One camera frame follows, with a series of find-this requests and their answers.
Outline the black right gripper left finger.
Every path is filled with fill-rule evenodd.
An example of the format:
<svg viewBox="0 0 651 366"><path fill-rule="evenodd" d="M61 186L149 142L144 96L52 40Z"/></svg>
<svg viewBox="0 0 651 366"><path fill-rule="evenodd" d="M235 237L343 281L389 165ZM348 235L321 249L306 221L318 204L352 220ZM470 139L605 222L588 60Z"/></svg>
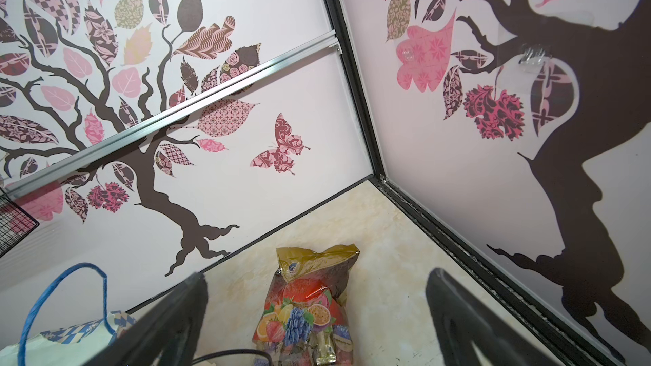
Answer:
<svg viewBox="0 0 651 366"><path fill-rule="evenodd" d="M192 274L87 364L190 365L208 300L204 275Z"/></svg>

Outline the blue checkered paper bag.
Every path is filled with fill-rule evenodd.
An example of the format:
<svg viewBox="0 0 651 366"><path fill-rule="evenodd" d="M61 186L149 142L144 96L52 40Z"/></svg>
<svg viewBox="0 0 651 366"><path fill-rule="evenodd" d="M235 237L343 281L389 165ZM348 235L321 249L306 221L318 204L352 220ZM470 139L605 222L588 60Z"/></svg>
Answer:
<svg viewBox="0 0 651 366"><path fill-rule="evenodd" d="M43 305L62 281L80 269L91 269L102 279L102 317L78 325L32 335ZM28 313L20 340L1 350L2 365L83 365L123 336L137 320L124 311L108 310L108 276L95 264L79 263L66 269L45 289Z"/></svg>

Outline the red gold fruit candy bag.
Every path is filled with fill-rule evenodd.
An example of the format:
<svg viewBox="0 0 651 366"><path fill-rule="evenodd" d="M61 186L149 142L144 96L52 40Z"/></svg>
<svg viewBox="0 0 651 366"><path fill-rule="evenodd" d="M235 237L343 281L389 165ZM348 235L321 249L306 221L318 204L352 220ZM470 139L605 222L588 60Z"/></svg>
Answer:
<svg viewBox="0 0 651 366"><path fill-rule="evenodd" d="M323 252L276 249L273 275L252 342L273 365L352 365L354 342L346 313L354 244Z"/></svg>

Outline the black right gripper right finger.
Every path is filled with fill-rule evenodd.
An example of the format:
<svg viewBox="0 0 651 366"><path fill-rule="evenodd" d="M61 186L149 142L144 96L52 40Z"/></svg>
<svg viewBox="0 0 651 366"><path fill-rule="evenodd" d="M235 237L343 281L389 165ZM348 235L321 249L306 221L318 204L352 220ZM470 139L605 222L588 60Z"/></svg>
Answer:
<svg viewBox="0 0 651 366"><path fill-rule="evenodd" d="M479 365L481 352L493 365L554 365L444 269L434 269L427 303L444 364Z"/></svg>

